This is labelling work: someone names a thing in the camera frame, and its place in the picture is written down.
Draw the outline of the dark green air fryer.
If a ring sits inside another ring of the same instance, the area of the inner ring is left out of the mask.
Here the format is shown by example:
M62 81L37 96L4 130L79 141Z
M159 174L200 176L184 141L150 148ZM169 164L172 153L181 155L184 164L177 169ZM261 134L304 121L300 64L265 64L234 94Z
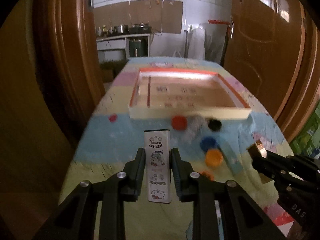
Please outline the dark green air fryer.
M129 40L130 57L145 57L148 55L147 42L143 38Z

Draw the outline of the cardboard sheet on wall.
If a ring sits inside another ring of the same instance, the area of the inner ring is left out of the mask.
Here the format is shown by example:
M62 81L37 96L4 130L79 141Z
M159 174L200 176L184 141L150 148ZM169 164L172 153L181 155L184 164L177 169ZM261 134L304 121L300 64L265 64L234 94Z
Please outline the cardboard sheet on wall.
M93 9L95 27L110 29L119 25L148 24L154 31L180 34L183 2L173 0L135 0Z

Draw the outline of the blue bottle cap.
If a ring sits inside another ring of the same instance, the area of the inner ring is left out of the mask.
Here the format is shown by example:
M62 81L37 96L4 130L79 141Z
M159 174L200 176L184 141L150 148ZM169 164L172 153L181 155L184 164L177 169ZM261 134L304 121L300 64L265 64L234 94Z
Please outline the blue bottle cap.
M217 140L211 136L202 137L200 141L200 148L204 153L206 153L210 149L216 149L218 148Z

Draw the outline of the orange cap with label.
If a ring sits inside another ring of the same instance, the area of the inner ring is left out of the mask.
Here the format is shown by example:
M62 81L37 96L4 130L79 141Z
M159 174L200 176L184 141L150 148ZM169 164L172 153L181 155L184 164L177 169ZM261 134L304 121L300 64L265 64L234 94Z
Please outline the orange cap with label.
M201 173L203 176L205 176L206 178L208 178L210 181L214 181L214 176L206 171L203 171Z

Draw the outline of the colourful cartoon sheep tablecloth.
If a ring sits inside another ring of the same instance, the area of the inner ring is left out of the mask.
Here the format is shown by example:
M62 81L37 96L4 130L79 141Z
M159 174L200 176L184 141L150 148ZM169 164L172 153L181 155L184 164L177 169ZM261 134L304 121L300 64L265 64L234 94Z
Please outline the colourful cartoon sheep tablecloth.
M195 138L187 139L186 133L171 130L170 145L178 148L182 159L190 162L196 171L201 173L206 171L219 182L229 179L237 181L282 232L287 233L292 220L277 204L278 193L273 183L261 182L259 174L251 165L247 148L256 140L260 140L267 149L282 156L291 155L291 148L263 105L225 69L217 63L208 61L178 57L147 57L129 61L89 120L68 169L60 199L64 200L82 180L95 183L122 170L126 162L134 159L137 149L143 147L144 131L171 129L170 119L135 120L128 114L127 106L138 71L143 67L158 66L217 72L249 104L252 111L247 119L224 121L218 132L212 132L207 126L203 126ZM207 136L217 140L218 150L222 139L229 143L243 166L239 174L231 173L224 156L223 162L218 167L209 167L205 164L206 153L201 150L200 141L202 137Z

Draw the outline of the white Hello Kitty box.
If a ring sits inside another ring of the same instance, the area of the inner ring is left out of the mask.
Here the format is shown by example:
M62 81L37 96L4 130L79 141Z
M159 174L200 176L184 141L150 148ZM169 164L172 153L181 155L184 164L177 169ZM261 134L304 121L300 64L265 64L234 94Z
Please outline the white Hello Kitty box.
M170 131L168 129L144 132L148 201L169 204L170 184Z

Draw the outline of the red bottle cap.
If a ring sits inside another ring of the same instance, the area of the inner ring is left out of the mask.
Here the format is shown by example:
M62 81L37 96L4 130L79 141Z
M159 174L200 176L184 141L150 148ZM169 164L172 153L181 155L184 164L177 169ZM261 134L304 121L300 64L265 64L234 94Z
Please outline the red bottle cap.
M176 115L171 119L171 126L174 130L184 131L187 129L188 120L185 116Z

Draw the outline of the black bottle cap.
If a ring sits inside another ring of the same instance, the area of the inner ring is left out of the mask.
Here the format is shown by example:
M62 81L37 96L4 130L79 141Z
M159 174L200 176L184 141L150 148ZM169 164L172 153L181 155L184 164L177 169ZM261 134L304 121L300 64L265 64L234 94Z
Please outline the black bottle cap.
M221 121L216 119L209 119L207 124L208 124L208 128L213 132L219 131L222 127Z

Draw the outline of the brown wooden door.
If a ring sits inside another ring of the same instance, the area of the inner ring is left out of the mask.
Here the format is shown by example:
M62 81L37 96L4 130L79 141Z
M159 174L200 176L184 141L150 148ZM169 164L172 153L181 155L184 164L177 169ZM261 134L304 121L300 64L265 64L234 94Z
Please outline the brown wooden door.
M299 0L232 0L224 67L278 119L295 85L304 44Z

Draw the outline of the steel cooking pot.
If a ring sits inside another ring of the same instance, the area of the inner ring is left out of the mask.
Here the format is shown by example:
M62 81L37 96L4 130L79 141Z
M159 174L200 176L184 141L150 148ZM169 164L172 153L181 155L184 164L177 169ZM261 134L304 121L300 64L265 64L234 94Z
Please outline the steel cooking pot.
M125 24L115 26L113 30L114 30L114 33L117 35L125 35L129 32L128 25L125 25Z

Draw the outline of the white kitchen counter cabinet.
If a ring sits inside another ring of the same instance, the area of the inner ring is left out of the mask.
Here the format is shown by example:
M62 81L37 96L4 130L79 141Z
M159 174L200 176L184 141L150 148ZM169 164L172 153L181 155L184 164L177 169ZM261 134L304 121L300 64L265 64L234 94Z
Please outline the white kitchen counter cabinet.
M122 61L131 59L129 54L129 40L143 38L147 42L150 56L151 34L128 34L97 39L99 62Z

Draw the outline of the wooden door frame left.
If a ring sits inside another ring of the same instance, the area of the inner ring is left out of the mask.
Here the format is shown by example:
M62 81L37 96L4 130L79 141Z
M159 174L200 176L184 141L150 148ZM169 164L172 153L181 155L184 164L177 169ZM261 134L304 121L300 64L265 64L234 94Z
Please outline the wooden door frame left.
M93 0L34 0L37 78L61 129L84 129L105 94Z

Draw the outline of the light blue slim box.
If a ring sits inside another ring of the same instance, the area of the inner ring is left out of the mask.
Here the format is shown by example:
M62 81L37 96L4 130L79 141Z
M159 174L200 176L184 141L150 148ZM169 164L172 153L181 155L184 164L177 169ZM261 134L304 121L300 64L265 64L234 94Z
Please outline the light blue slim box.
M219 142L220 150L223 153L227 166L233 175L239 174L243 170L240 160L237 158L236 153L233 151L229 143L225 140Z

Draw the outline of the plain orange bottle cap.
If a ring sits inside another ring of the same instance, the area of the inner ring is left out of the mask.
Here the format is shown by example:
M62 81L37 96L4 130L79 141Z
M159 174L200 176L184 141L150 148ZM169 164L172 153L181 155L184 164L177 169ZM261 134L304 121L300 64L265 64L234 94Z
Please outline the plain orange bottle cap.
M223 162L223 154L217 148L211 148L206 152L204 162L209 167L218 167Z

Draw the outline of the shallow cardboard tray box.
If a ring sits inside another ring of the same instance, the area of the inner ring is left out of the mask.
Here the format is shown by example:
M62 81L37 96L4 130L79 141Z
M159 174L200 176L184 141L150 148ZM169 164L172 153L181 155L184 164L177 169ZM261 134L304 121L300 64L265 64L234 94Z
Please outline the shallow cardboard tray box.
M128 105L133 119L201 116L244 120L252 109L219 73L181 68L141 68Z

